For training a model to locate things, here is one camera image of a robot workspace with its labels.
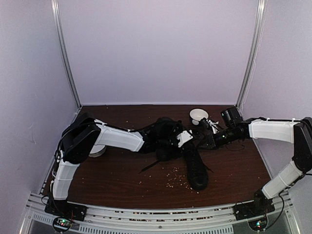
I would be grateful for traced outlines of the black canvas shoe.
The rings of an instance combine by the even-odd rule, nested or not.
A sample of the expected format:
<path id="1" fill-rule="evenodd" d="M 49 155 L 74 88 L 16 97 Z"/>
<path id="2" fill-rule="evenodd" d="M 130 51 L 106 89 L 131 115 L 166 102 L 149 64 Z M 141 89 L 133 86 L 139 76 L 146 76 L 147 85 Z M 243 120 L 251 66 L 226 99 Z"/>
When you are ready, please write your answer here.
<path id="1" fill-rule="evenodd" d="M 168 117 L 161 117 L 155 123 L 145 127 L 140 133 L 143 135 L 144 144 L 139 150 L 140 153 L 156 153 L 156 162 L 143 168 L 144 172 L 151 167 L 157 165 L 159 162 L 169 161 L 174 158 L 180 157 L 180 148 L 177 150 L 169 151 L 159 149 L 156 141 L 162 138 L 176 137 L 178 134 L 184 131 L 181 121 L 174 121 Z"/>
<path id="2" fill-rule="evenodd" d="M 182 154 L 191 188 L 196 191 L 206 189 L 209 182 L 208 167 L 204 164 L 196 146 L 190 141 L 185 143 L 182 146 Z"/>

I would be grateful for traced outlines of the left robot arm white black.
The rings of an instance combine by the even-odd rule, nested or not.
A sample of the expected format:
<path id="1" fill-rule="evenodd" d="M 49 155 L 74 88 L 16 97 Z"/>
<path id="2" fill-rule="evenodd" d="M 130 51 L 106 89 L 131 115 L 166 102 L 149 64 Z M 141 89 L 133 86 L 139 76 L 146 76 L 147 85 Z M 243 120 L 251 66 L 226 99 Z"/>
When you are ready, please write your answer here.
<path id="1" fill-rule="evenodd" d="M 107 146 L 141 154 L 160 148 L 177 150 L 184 144 L 182 135 L 181 123 L 166 117 L 142 129 L 130 130 L 109 125 L 88 113 L 82 114 L 63 131 L 58 143 L 57 171 L 50 184 L 49 206 L 59 216 L 69 214 L 69 187 L 77 168 L 89 155 L 99 156 Z"/>

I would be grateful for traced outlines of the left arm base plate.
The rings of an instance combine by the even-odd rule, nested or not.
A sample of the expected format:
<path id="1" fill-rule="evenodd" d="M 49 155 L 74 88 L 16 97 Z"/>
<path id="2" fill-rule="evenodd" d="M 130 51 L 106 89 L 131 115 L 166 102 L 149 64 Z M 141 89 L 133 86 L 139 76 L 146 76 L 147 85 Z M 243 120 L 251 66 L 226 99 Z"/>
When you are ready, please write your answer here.
<path id="1" fill-rule="evenodd" d="M 87 207 L 74 203 L 68 203 L 66 200 L 49 201 L 44 211 L 48 214 L 64 217 L 70 220 L 84 221 Z"/>

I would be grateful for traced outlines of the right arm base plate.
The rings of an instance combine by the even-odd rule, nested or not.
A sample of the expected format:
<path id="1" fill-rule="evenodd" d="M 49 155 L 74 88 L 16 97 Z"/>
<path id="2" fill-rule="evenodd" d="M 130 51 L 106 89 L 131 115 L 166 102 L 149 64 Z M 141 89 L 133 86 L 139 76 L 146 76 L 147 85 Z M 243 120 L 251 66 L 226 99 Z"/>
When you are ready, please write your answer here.
<path id="1" fill-rule="evenodd" d="M 236 220 L 243 220 L 271 213 L 275 211 L 275 207 L 269 205 L 266 208 L 257 208 L 254 202 L 251 201 L 247 203 L 237 202 L 233 206 L 233 210 Z"/>

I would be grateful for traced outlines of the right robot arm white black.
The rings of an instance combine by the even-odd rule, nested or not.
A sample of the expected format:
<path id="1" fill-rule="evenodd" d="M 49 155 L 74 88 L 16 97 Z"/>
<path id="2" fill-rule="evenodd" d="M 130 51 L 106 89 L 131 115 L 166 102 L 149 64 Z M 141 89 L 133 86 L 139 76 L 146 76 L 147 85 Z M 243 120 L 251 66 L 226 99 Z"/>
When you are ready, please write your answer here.
<path id="1" fill-rule="evenodd" d="M 254 215 L 267 211 L 272 199 L 302 179 L 312 169 L 312 119 L 278 120 L 264 117 L 244 120 L 236 107 L 221 112 L 226 125 L 223 129 L 209 119 L 203 109 L 190 111 L 192 124 L 212 130 L 201 142 L 204 149 L 217 149 L 243 139 L 270 139 L 293 144 L 294 151 L 288 163 L 273 179 L 254 194 L 249 209 Z"/>

